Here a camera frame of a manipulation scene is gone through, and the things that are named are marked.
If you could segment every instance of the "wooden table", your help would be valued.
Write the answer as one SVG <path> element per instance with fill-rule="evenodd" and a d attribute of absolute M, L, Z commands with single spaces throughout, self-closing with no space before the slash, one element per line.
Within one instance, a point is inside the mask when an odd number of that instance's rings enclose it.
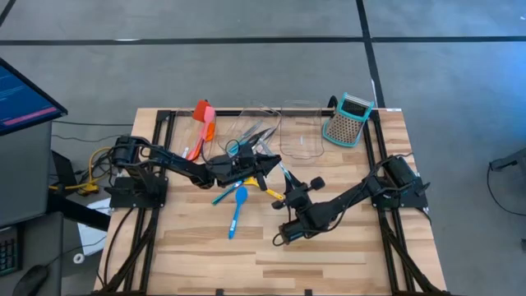
<path fill-rule="evenodd" d="M 138 109 L 132 135 L 151 140 L 157 111 Z M 379 113 L 388 155 L 411 152 L 402 112 L 380 109 Z M 185 120 L 190 119 L 178 118 L 176 122 L 172 147 L 180 142 L 178 126 L 184 127 Z M 233 120 L 218 117 L 217 133 L 225 133 Z M 374 126 L 369 126 L 378 161 Z M 313 201 L 336 197 L 369 172 L 363 137 L 352 149 L 325 140 L 323 146 L 325 153 L 311 161 L 282 155 L 285 165 L 299 180 L 309 182 L 314 177 L 323 177 L 326 186 L 319 192 L 310 192 Z M 270 148 L 279 153 L 278 132 Z M 213 149 L 212 153 L 221 153 L 218 145 Z M 406 160 L 416 170 L 413 157 Z M 248 188 L 249 198 L 242 207 L 235 239 L 228 240 L 235 209 L 233 195 L 212 206 L 210 202 L 222 188 L 201 190 L 175 173 L 167 173 L 167 177 L 169 190 L 166 206 L 160 211 L 148 294 L 214 294 L 216 289 L 224 289 L 226 294 L 303 294 L 304 289 L 312 289 L 314 294 L 390 293 L 378 216 L 370 199 L 350 208 L 336 230 L 274 247 L 271 240 L 278 226 L 287 221 L 287 211 L 273 210 L 270 203 L 274 200 L 270 196 L 255 187 Z M 432 180 L 423 178 L 432 185 Z M 267 184 L 277 192 L 284 191 L 284 176 L 278 167 L 267 178 Z M 112 215 L 99 267 L 101 274 L 110 238 L 126 211 L 117 210 Z M 136 210 L 131 213 L 118 234 L 108 277 L 130 252 L 136 213 Z M 445 289 L 429 221 L 414 209 L 400 209 L 400 213 L 409 254 L 436 287 Z M 133 289 L 139 286 L 143 255 L 138 260 Z M 394 257 L 399 285 L 404 289 L 399 258 Z M 100 288 L 98 281 L 95 288 Z"/>

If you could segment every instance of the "teal cheese grater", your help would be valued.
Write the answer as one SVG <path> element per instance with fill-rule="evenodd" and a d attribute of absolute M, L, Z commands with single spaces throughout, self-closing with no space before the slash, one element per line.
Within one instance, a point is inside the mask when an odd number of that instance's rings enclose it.
<path fill-rule="evenodd" d="M 323 125 L 323 137 L 336 145 L 355 147 L 374 102 L 344 93 L 335 113 Z"/>

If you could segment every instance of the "monitor screen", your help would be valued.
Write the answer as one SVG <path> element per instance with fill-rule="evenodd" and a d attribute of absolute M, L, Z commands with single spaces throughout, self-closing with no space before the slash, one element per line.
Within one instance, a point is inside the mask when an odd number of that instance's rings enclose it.
<path fill-rule="evenodd" d="M 0 60 L 0 136 L 65 115 L 67 111 Z"/>

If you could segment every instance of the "computer mouse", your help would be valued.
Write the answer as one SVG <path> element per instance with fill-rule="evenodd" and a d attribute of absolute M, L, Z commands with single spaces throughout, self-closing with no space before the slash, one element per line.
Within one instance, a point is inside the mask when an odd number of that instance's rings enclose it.
<path fill-rule="evenodd" d="M 35 296 L 48 278 L 47 266 L 33 266 L 18 281 L 12 296 Z"/>

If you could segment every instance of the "gray floor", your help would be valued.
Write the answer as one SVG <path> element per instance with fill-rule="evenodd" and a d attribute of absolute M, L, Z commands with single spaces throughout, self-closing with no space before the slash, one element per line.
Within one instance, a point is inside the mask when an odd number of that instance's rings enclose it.
<path fill-rule="evenodd" d="M 373 36 L 526 35 L 524 1 L 365 0 Z M 353 0 L 17 0 L 0 39 L 137 39 L 361 35 Z M 450 291 L 522 295 L 526 218 L 491 200 L 487 163 L 526 146 L 525 43 L 375 44 L 387 107 L 402 108 L 428 193 Z M 373 99 L 362 44 L 0 47 L 0 56 L 70 111 L 66 120 L 132 123 L 136 108 L 324 104 L 344 91 Z M 129 127 L 53 125 L 97 139 Z M 83 169 L 95 148 L 53 138 Z M 526 212 L 516 168 L 491 175 L 502 203 Z M 100 197 L 75 197 L 81 202 Z M 79 243 L 66 223 L 65 248 Z M 64 263 L 63 294 L 90 291 L 99 254 Z"/>

